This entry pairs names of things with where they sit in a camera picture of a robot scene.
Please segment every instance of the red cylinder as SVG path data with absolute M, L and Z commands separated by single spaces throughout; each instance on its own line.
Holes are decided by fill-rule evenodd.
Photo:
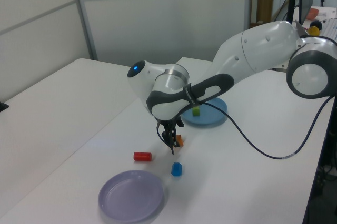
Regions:
M 133 160 L 151 162 L 152 154 L 150 152 L 135 152 L 133 154 Z

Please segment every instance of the white wall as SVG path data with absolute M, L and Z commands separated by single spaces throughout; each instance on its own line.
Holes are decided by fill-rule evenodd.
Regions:
M 82 57 L 75 0 L 0 0 L 0 101 Z
M 98 60 L 132 65 L 212 60 L 248 27 L 248 0 L 82 0 Z

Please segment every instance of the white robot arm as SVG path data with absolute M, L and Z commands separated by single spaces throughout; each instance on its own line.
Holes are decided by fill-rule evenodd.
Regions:
M 165 128 L 163 137 L 176 146 L 175 125 L 183 125 L 180 114 L 199 103 L 228 91 L 239 81 L 289 60 L 286 80 L 303 98 L 337 93 L 337 45 L 323 37 L 301 38 L 306 34 L 288 22 L 264 24 L 228 39 L 221 45 L 212 65 L 195 83 L 178 64 L 134 64 L 128 80 L 144 106 Z

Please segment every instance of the green cube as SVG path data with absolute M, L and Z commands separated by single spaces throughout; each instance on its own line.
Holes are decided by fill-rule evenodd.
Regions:
M 199 108 L 199 106 L 192 107 L 192 115 L 193 116 L 200 116 L 200 108 Z

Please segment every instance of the blue cube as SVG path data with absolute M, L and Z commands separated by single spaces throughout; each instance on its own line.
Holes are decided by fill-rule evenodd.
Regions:
M 179 162 L 175 162 L 172 165 L 171 174 L 174 177 L 180 177 L 182 173 L 183 166 Z

